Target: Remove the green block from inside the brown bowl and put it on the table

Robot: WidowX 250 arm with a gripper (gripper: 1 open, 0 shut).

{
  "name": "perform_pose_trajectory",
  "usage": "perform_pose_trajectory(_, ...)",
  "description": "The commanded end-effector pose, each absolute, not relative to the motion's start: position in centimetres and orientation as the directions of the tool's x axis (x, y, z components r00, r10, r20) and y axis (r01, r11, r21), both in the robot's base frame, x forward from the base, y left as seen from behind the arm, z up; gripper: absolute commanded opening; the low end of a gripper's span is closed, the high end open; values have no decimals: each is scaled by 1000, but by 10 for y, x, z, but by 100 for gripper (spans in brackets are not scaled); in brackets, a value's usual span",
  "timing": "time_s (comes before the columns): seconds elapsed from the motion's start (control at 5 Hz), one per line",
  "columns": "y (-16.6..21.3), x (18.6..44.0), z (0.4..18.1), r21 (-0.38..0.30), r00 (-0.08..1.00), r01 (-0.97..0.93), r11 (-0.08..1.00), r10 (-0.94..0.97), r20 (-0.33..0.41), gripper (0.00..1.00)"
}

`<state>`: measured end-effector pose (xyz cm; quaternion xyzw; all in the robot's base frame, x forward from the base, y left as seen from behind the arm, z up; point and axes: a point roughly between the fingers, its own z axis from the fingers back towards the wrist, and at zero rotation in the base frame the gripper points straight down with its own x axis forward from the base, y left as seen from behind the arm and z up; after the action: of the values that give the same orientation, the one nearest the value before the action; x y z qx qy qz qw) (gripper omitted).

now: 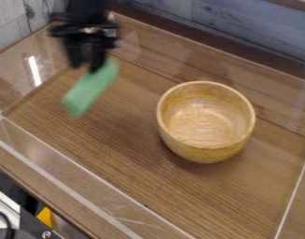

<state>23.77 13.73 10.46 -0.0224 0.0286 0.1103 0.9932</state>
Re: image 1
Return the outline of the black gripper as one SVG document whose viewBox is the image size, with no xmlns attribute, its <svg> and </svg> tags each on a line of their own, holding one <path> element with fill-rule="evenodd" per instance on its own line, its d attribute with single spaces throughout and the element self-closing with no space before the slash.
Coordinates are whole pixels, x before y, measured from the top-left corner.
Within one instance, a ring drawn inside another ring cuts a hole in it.
<svg viewBox="0 0 305 239">
<path fill-rule="evenodd" d="M 105 49 L 117 47 L 120 25 L 112 14 L 94 23 L 74 21 L 66 13 L 52 13 L 50 35 L 61 39 L 66 48 L 66 56 L 73 68 L 84 62 L 82 45 L 90 43 L 89 73 L 93 74 L 105 63 Z"/>
</svg>

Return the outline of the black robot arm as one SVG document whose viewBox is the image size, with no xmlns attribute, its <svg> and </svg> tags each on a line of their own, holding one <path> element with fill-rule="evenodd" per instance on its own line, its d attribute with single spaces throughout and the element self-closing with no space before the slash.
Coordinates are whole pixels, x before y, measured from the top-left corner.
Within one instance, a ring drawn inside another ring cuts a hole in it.
<svg viewBox="0 0 305 239">
<path fill-rule="evenodd" d="M 89 73 L 94 73 L 118 39 L 109 0 L 68 0 L 66 10 L 52 12 L 49 20 L 56 21 L 49 34 L 61 39 L 70 65 L 77 68 L 89 63 Z"/>
</svg>

